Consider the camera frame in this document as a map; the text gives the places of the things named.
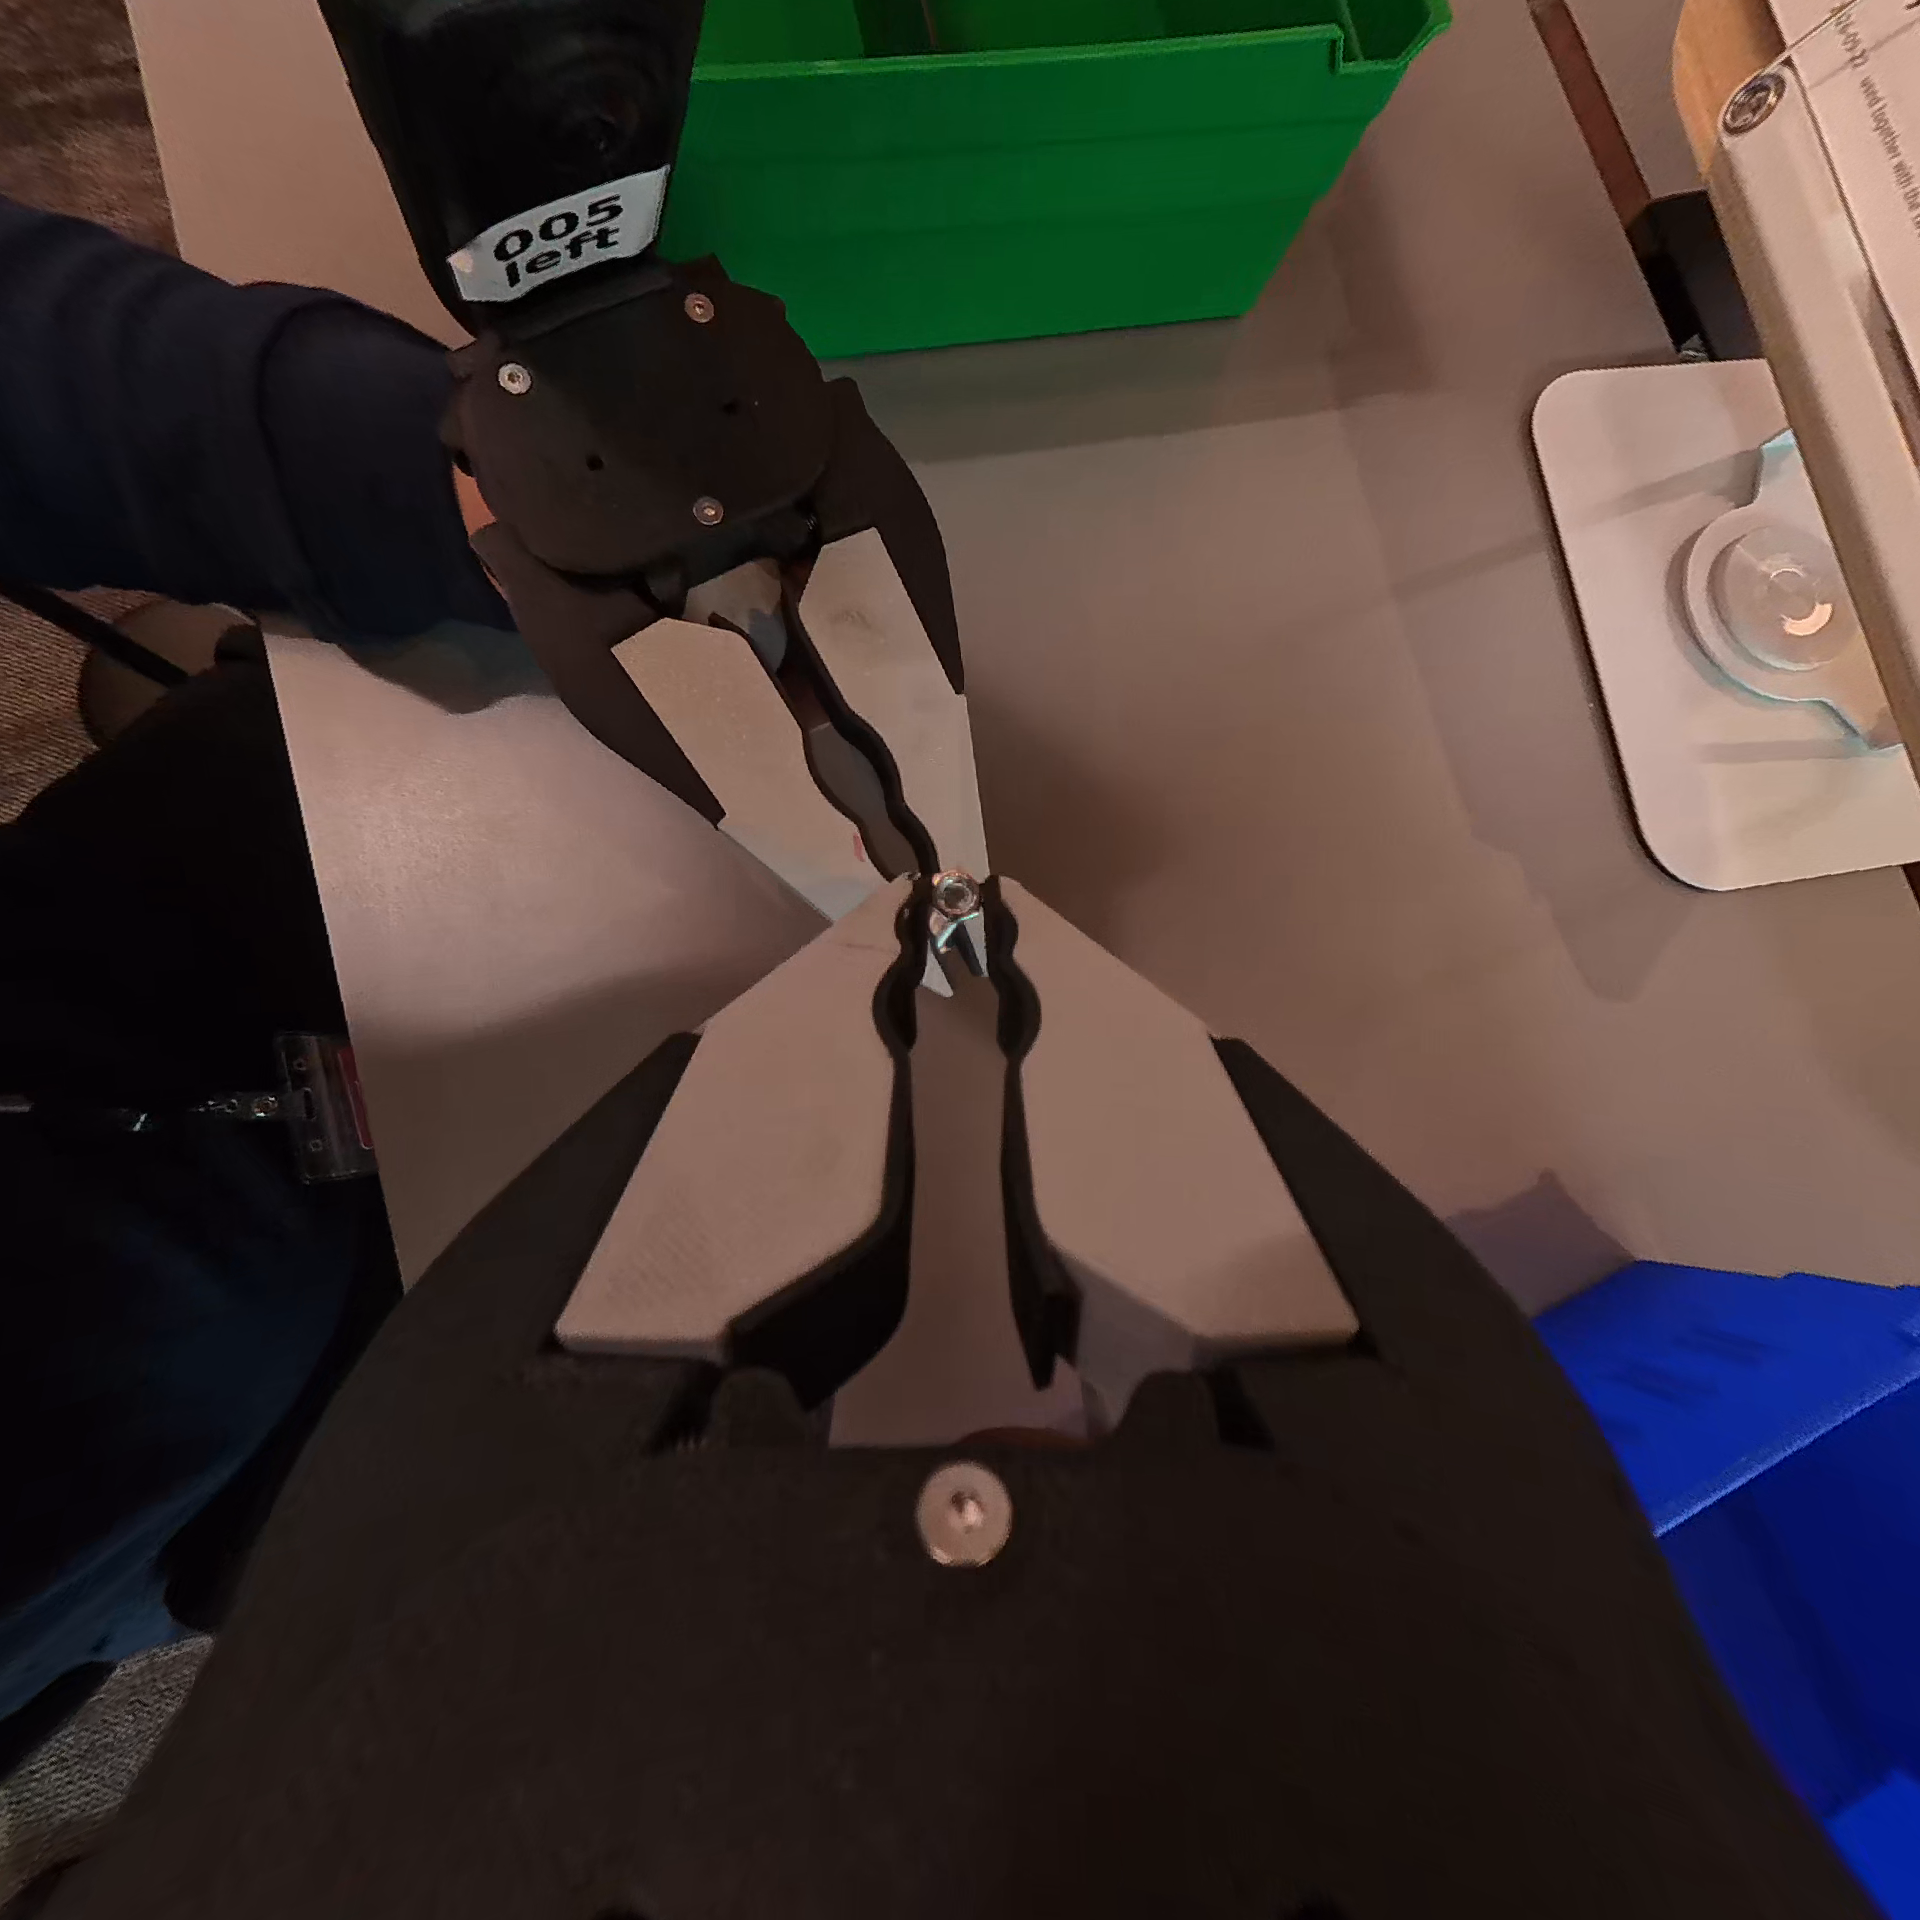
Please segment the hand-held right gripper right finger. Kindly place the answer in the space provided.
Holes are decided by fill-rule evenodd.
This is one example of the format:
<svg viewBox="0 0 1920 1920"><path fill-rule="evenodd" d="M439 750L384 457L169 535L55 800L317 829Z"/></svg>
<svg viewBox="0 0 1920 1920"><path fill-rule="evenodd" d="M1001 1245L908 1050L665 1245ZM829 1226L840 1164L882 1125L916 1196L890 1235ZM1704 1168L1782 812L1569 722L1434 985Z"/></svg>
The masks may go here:
<svg viewBox="0 0 1920 1920"><path fill-rule="evenodd" d="M1037 1387L1350 1343L1358 1312L1213 1031L1008 877L983 891L1013 1325Z"/></svg>

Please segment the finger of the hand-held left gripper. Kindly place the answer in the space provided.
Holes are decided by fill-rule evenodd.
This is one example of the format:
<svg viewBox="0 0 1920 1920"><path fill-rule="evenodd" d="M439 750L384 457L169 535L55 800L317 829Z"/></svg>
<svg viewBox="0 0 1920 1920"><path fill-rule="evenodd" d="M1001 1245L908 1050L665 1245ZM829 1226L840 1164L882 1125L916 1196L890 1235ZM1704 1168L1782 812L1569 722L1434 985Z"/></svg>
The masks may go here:
<svg viewBox="0 0 1920 1920"><path fill-rule="evenodd" d="M721 806L721 831L827 919L913 868L875 769L787 633L779 568L697 588L682 617L613 658Z"/></svg>
<svg viewBox="0 0 1920 1920"><path fill-rule="evenodd" d="M970 709L877 533L831 541L794 607L827 680L810 752L880 871L931 856L931 873L988 877Z"/></svg>

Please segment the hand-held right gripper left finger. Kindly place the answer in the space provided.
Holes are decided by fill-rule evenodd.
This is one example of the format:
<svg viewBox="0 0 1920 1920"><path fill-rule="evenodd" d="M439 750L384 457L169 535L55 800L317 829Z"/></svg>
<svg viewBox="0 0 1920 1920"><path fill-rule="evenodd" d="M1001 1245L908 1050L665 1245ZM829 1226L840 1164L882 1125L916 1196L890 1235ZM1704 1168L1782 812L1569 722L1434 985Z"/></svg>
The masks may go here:
<svg viewBox="0 0 1920 1920"><path fill-rule="evenodd" d="M561 1311L569 1353L779 1374L829 1402L907 1302L922 887L714 1015Z"/></svg>

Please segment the green plastic bin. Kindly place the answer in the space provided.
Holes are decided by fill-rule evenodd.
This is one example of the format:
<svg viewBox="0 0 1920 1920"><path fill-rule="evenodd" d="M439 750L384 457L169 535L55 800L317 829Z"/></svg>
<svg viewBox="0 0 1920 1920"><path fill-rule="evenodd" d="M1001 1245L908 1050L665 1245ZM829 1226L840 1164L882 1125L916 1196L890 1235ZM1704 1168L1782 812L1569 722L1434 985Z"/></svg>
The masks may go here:
<svg viewBox="0 0 1920 1920"><path fill-rule="evenodd" d="M1261 296L1442 3L707 5L663 250L822 358Z"/></svg>

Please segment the blue plastic bin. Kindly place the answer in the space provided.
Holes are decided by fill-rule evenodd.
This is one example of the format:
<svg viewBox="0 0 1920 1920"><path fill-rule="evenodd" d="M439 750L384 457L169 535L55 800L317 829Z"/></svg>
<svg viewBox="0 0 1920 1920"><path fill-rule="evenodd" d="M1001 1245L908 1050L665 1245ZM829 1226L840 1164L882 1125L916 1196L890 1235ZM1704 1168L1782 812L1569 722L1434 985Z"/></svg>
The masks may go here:
<svg viewBox="0 0 1920 1920"><path fill-rule="evenodd" d="M1914 1919L1916 1289L1636 1261L1537 1332L1766 1755Z"/></svg>

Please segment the person's left forearm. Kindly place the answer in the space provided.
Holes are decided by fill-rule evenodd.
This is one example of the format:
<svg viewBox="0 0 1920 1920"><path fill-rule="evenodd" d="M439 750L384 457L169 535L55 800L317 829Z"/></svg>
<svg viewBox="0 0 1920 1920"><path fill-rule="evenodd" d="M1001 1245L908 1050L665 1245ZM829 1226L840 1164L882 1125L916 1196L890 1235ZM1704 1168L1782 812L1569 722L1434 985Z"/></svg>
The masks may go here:
<svg viewBox="0 0 1920 1920"><path fill-rule="evenodd" d="M1 573L290 616L513 629L470 548L447 351L343 296L228 284L1 204Z"/></svg>

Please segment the clear badge holder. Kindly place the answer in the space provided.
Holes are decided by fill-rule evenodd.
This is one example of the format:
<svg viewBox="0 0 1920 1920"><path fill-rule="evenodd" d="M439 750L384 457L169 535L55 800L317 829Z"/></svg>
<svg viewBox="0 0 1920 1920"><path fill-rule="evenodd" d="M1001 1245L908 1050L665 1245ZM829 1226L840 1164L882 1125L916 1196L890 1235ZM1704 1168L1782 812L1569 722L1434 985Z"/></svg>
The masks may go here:
<svg viewBox="0 0 1920 1920"><path fill-rule="evenodd" d="M281 1030L270 1044L270 1072L255 1084L217 1086L194 1096L126 1098L104 1113L122 1133L187 1124L277 1131L304 1185L340 1185L376 1172L365 1090L346 1036Z"/></svg>

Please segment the person's dark clothed body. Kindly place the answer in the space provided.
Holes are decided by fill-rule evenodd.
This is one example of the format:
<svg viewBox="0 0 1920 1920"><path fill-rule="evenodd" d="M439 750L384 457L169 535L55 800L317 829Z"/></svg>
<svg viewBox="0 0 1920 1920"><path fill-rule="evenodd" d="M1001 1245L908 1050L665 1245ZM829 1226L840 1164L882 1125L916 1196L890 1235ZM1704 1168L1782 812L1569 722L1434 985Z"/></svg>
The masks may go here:
<svg viewBox="0 0 1920 1920"><path fill-rule="evenodd" d="M274 1042L346 1015L262 661L3 827L3 1763L208 1631L400 1298L375 1176L304 1183Z"/></svg>

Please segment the printed instruction sheet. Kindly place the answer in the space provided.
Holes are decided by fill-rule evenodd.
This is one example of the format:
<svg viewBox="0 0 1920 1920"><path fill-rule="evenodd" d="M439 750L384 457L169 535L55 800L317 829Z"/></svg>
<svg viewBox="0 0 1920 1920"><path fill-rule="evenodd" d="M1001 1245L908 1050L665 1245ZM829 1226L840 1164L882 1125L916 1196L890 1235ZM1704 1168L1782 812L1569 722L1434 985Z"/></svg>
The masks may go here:
<svg viewBox="0 0 1920 1920"><path fill-rule="evenodd" d="M1771 3L1872 288L1917 372L1917 5Z"/></svg>

